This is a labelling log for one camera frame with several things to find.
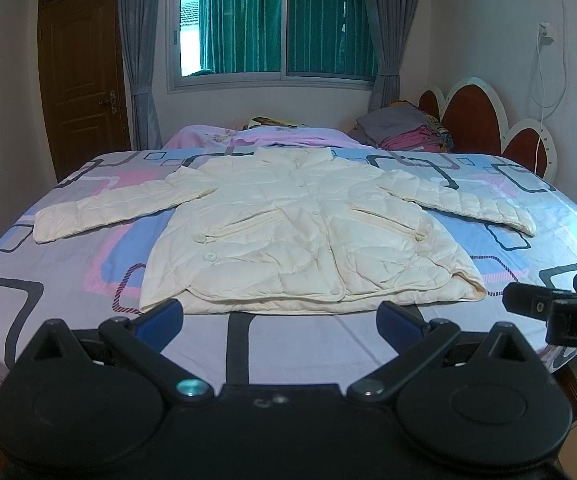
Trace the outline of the cream quilted puffer jacket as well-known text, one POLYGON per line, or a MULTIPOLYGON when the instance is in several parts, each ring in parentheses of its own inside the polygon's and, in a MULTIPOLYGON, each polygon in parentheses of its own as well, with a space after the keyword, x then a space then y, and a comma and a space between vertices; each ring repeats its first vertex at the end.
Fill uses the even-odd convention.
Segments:
POLYGON ((145 266, 140 308, 192 314, 319 314, 478 301, 485 282, 438 214, 535 234, 528 211, 327 148, 257 148, 162 180, 46 207, 49 243, 169 211, 145 266))

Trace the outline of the folded clothes pile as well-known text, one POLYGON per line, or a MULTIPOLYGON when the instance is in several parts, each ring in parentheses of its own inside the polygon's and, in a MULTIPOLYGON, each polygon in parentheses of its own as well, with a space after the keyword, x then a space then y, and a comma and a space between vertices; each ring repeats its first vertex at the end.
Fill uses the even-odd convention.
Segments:
POLYGON ((407 101, 398 101, 359 117, 348 136, 389 152, 448 153, 453 149, 452 136, 439 120, 407 101))

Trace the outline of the patterned bed sheet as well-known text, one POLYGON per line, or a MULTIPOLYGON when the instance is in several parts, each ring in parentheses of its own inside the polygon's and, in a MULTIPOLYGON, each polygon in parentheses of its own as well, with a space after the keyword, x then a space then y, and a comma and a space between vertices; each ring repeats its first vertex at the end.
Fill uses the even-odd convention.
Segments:
POLYGON ((569 289, 577 205, 506 158, 359 148, 98 156, 0 238, 0 385, 50 318, 94 328, 180 301, 165 356, 210 385, 349 385, 392 357, 384 300, 464 330, 515 324, 511 283, 569 289))

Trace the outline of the pink blanket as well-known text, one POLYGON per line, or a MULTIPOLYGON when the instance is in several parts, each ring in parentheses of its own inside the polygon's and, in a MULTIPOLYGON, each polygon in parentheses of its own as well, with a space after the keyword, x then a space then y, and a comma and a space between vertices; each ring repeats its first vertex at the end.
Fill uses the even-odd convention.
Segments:
POLYGON ((207 125, 182 128, 165 145, 174 148, 238 148, 239 146, 298 146, 298 148, 364 148, 346 133, 330 128, 258 126, 246 130, 207 125))

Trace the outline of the red white headboard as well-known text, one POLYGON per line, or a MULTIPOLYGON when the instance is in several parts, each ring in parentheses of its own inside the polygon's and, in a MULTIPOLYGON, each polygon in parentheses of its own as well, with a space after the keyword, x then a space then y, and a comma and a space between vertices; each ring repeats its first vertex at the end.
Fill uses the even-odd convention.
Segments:
POLYGON ((457 82, 449 92, 427 88, 417 106, 451 133, 453 151, 501 155, 552 183, 558 156, 546 125, 533 118, 509 123, 497 91, 477 77, 457 82))

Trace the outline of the yellow patterned pillow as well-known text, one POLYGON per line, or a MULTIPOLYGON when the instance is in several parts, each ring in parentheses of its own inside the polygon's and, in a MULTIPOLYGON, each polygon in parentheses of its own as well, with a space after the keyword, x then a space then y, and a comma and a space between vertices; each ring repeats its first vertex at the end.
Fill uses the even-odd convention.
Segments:
POLYGON ((253 129, 258 127, 300 128, 301 124, 295 124, 294 122, 287 122, 287 120, 283 119, 275 119, 266 116, 256 116, 250 118, 246 125, 246 129, 253 129))

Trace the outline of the brown wooden door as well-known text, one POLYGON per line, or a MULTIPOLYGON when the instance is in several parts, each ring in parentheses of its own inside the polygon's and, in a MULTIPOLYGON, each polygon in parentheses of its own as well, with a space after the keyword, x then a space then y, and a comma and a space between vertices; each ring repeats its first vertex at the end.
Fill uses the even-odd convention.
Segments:
POLYGON ((57 179, 130 150, 117 0, 39 0, 38 69, 57 179))

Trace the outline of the window with teal curtain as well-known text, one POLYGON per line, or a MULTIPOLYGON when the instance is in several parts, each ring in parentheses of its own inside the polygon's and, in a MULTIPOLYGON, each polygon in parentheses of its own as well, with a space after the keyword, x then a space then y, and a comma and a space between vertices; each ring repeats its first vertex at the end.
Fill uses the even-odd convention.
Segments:
POLYGON ((365 0, 167 0, 169 86, 372 84, 365 0))

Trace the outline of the right grey curtain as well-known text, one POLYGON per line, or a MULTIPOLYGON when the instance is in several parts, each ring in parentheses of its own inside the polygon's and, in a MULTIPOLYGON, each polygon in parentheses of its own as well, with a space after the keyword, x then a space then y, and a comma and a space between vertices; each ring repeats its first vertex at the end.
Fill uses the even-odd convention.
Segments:
POLYGON ((365 0, 377 62, 369 111, 400 99, 400 70, 418 0, 365 0))

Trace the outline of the grey curtain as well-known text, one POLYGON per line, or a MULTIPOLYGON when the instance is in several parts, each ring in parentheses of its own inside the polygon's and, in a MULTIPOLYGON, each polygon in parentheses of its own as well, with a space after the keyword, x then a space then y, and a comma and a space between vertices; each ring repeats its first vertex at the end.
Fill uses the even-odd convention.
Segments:
POLYGON ((377 62, 369 111, 400 99, 400 70, 418 0, 365 0, 377 62))
POLYGON ((153 98, 159 0, 117 0, 122 55, 127 71, 133 141, 138 150, 162 146, 153 98))

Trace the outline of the left grey curtain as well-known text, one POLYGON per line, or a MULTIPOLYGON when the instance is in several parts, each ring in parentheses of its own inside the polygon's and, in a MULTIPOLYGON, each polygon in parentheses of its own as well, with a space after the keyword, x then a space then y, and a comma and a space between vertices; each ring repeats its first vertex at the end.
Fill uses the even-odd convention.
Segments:
POLYGON ((153 98, 159 0, 117 0, 122 55, 127 71, 133 141, 138 150, 162 146, 153 98))

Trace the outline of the wall socket with plug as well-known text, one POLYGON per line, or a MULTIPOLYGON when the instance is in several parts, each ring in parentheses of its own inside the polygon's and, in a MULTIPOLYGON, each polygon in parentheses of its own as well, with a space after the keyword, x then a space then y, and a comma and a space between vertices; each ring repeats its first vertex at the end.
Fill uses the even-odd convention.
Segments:
POLYGON ((540 22, 538 24, 538 43, 553 44, 555 41, 555 28, 549 22, 540 22))

